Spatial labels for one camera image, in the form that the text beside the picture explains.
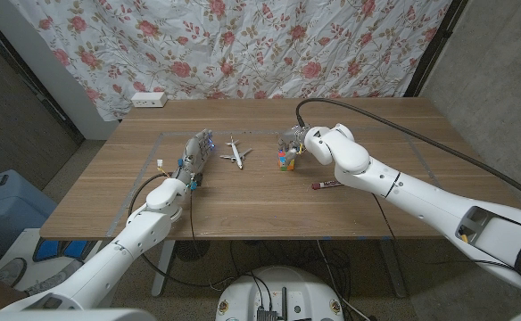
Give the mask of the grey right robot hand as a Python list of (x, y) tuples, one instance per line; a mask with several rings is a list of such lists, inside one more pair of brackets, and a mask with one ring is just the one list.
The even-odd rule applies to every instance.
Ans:
[(279, 135), (278, 150), (284, 154), (284, 165), (290, 165), (298, 155), (304, 153), (304, 139), (309, 130), (310, 127), (296, 125)]

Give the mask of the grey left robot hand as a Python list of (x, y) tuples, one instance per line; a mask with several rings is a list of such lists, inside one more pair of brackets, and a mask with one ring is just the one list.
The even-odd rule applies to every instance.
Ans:
[(203, 181), (203, 168), (214, 148), (212, 131), (204, 129), (195, 134), (186, 142), (186, 147), (180, 159), (178, 168), (173, 172), (176, 178), (188, 185), (191, 190), (196, 189)]

